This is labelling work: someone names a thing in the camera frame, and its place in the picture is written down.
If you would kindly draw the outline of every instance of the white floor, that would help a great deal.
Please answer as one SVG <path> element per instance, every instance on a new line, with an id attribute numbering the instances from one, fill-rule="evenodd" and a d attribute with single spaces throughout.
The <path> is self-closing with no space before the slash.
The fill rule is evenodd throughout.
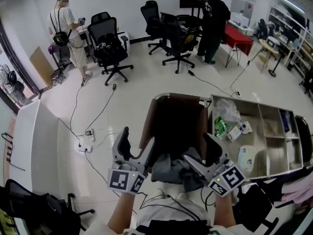
<path id="1" fill-rule="evenodd" d="M 215 87 L 203 83 L 191 77 L 186 70 L 186 64 L 181 63 L 179 74 L 174 71 L 177 62 L 168 63 L 162 66 L 162 60 L 168 59 L 163 50 L 157 50 L 149 55 L 148 42 L 131 45 L 130 57 L 124 60 L 121 65 L 133 64 L 134 69 L 123 70 L 129 82 L 124 83 L 118 75 L 114 76 L 105 87 L 106 75 L 101 75 L 101 69 L 96 64 L 90 63 L 89 70 L 93 72 L 93 78 L 79 92 L 78 105 L 73 116 L 72 129 L 77 135 L 84 133 L 86 127 L 101 112 L 112 93 L 113 83 L 117 84 L 111 101 L 100 118 L 92 125 L 95 130 L 96 144 L 102 143 L 92 153 L 87 154 L 94 167 L 107 177 L 107 170 L 112 165 L 112 144 L 115 135 L 109 135 L 103 142 L 105 135 L 120 132 L 123 127 L 130 129 L 130 142 L 132 151 L 137 152 L 141 137 L 142 128 L 149 109 L 151 99 L 165 92 L 191 94 L 203 97 L 210 97 L 211 94 L 224 95 Z M 255 44 L 250 55 L 253 56 L 259 46 Z M 235 58 L 232 59 L 227 68 L 225 62 L 229 47 L 221 45 L 215 60 L 214 66 L 205 66 L 196 57 L 196 50 L 193 51 L 189 60 L 194 62 L 196 67 L 193 72 L 203 80 L 214 83 L 222 90 L 231 94 L 229 85 L 238 76 L 247 64 L 248 57 L 244 54 L 241 57 L 240 66 L 237 66 Z M 268 67 L 275 65 L 272 60 Z M 260 73 L 262 63 L 256 58 L 249 65 L 243 75 L 236 81 L 233 88 L 240 90 L 242 99 L 260 101 L 265 104 L 279 106 L 293 110 L 296 114 L 304 116 L 313 126 L 313 105 L 311 99 L 304 95 L 303 88 L 299 87 L 301 77 L 293 70 L 288 71 L 280 65 L 273 78 L 267 70 Z M 81 84 L 81 75 L 78 69 L 71 69 L 67 73 L 67 79 L 62 85 L 45 92 L 42 96 L 43 103 L 57 117 L 67 125 L 75 106 L 75 97 Z M 90 143 L 88 138 L 82 138 L 84 143 Z M 107 189 L 103 179 L 91 168 L 84 153 L 74 150 L 77 139 L 68 131 L 63 124 L 59 124 L 59 177 L 63 197 L 66 193 L 73 192 L 76 195 L 75 207 L 77 211 L 85 211 L 93 208 L 96 214 L 88 214 L 86 223 L 90 224 L 96 217 L 107 222 L 117 203 L 117 196 Z M 141 191 L 153 193 L 159 187 L 158 183 L 145 180 Z M 209 190 L 203 191 L 204 198 Z M 199 204 L 200 191 L 193 193 L 197 196 Z M 134 210 L 137 211 L 143 196 L 137 196 Z M 210 210 L 210 217 L 213 219 L 214 208 Z M 292 215 L 293 206 L 271 211 L 269 221 L 279 217 L 279 226 Z M 256 234 L 263 234 L 264 227 L 260 227 Z"/>

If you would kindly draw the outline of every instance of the gray towel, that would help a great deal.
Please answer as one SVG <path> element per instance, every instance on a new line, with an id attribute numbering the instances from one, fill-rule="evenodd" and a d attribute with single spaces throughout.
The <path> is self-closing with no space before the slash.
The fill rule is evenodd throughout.
<path id="1" fill-rule="evenodd" d="M 201 157 L 193 147 L 182 153 L 181 159 L 171 160 L 170 154 L 161 154 L 152 167 L 151 181 L 183 184 L 185 192 L 201 188 L 203 183 L 200 176 L 183 159 L 184 155 L 189 155 L 195 160 L 201 161 Z"/>

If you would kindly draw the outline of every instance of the ceiling light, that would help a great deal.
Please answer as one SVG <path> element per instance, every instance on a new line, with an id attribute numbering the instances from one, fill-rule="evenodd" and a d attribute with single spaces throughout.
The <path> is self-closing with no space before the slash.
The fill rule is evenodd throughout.
<path id="1" fill-rule="evenodd" d="M 292 7 L 294 7 L 295 9 L 300 10 L 302 13 L 305 13 L 304 10 L 300 9 L 297 5 L 293 4 L 292 2 L 288 1 L 288 0 L 283 0 L 285 1 L 287 4 L 291 5 Z"/>

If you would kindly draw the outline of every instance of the black pants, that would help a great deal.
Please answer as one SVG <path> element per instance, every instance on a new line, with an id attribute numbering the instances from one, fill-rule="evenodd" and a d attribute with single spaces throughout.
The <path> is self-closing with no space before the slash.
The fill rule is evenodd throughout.
<path id="1" fill-rule="evenodd" d="M 204 29 L 198 47 L 198 56 L 205 55 L 205 62 L 211 62 L 221 44 L 221 41 L 222 36 L 214 35 L 213 32 Z"/>

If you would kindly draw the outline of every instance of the man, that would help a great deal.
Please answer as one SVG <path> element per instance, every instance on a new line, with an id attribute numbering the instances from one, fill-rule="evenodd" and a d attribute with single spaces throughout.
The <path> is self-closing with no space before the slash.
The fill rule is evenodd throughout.
<path id="1" fill-rule="evenodd" d="M 7 65 L 0 65 L 0 86 L 5 89 L 10 97 L 21 105 L 30 104 L 32 101 L 28 99 L 24 93 L 24 85 L 18 81 L 13 84 L 9 81 L 10 69 Z"/>
<path id="2" fill-rule="evenodd" d="M 155 197 L 149 198 L 137 214 L 136 229 L 130 229 L 134 195 L 123 193 L 118 200 L 115 210 L 108 224 L 100 220 L 95 221 L 84 233 L 85 235 L 144 235 L 144 234 L 182 234 L 185 235 L 252 235 L 243 225 L 236 225 L 231 205 L 230 194 L 224 198 L 215 196 L 214 226 L 210 227 L 208 213 L 204 208 L 187 199 L 185 193 L 180 193 L 176 199 L 159 190 Z M 181 222 L 192 232 L 178 231 Z"/>
<path id="3" fill-rule="evenodd" d="M 204 57 L 204 64 L 213 65 L 215 61 L 212 58 L 221 44 L 230 11 L 221 0 L 204 0 L 202 10 L 202 38 L 197 57 L 201 60 Z"/>
<path id="4" fill-rule="evenodd" d="M 70 60 L 75 67 L 78 67 L 85 83 L 92 77 L 92 72 L 86 74 L 87 56 L 84 50 L 84 42 L 81 40 L 77 28 L 85 22 L 75 23 L 72 11 L 68 8 L 69 0 L 57 0 L 54 9 L 48 15 L 49 33 L 54 35 L 56 32 L 63 31 L 69 35 L 67 47 L 70 49 Z"/>

